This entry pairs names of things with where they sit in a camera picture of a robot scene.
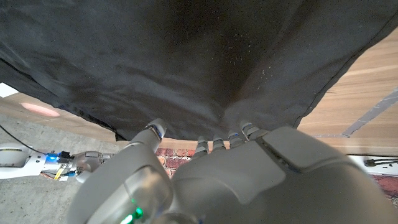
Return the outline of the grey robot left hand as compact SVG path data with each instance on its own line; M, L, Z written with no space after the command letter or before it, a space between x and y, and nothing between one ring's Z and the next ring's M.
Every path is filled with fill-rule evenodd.
M397 210L348 156L296 129L243 121L168 176L155 119L81 185L67 223L396 223Z

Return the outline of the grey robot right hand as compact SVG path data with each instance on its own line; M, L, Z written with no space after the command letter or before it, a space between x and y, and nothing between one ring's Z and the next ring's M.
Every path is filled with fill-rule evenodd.
M98 151L86 151L74 155L71 171L75 172L76 180L84 183L90 175L110 160L114 154L100 153Z

